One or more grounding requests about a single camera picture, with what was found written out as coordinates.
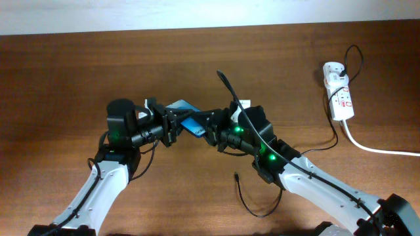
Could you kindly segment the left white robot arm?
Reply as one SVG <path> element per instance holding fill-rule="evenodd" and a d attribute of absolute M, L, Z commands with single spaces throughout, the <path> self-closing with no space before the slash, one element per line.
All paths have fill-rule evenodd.
<path fill-rule="evenodd" d="M 98 235 L 117 196 L 137 178 L 140 147 L 171 146 L 181 123 L 195 112 L 187 105 L 164 107 L 153 98 L 143 106 L 125 98 L 113 100 L 106 110 L 108 129 L 95 157 L 87 160 L 91 170 L 87 181 L 62 214 L 47 226 L 33 226 L 30 235 Z"/>

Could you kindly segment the white power strip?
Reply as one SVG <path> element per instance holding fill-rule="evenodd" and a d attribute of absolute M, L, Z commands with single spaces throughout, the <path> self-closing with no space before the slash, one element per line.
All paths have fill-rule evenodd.
<path fill-rule="evenodd" d="M 354 109 L 350 96 L 349 87 L 327 89 L 331 117 L 334 121 L 350 119 L 354 116 Z"/>

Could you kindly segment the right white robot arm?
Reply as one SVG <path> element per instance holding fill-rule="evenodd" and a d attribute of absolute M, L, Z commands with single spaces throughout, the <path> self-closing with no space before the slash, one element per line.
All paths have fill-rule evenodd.
<path fill-rule="evenodd" d="M 402 197 L 365 193 L 332 177 L 296 149 L 277 139 L 262 107 L 194 112 L 205 139 L 223 151 L 231 147 L 252 155 L 253 168 L 267 183 L 310 201 L 334 217 L 350 235 L 418 235 L 419 217 Z"/>

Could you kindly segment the blue Galaxy smartphone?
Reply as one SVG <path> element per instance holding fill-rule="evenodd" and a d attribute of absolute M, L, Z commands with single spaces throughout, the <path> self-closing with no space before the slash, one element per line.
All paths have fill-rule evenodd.
<path fill-rule="evenodd" d="M 178 100 L 176 102 L 173 102 L 172 104 L 169 104 L 167 108 L 192 109 L 194 111 L 200 111 L 198 108 L 194 107 L 193 105 L 191 105 L 185 100 Z M 192 134 L 196 138 L 201 138 L 205 134 L 205 129 L 191 117 L 185 119 L 181 123 L 181 125 L 184 128 L 184 130 L 188 131 L 190 134 Z"/>

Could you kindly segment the white USB charger plug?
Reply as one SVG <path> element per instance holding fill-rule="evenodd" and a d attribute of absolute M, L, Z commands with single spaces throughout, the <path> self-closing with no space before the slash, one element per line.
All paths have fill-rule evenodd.
<path fill-rule="evenodd" d="M 348 85 L 347 74 L 341 75 L 345 66 L 339 62 L 326 62 L 323 66 L 324 85 L 327 89 L 336 89 Z"/>

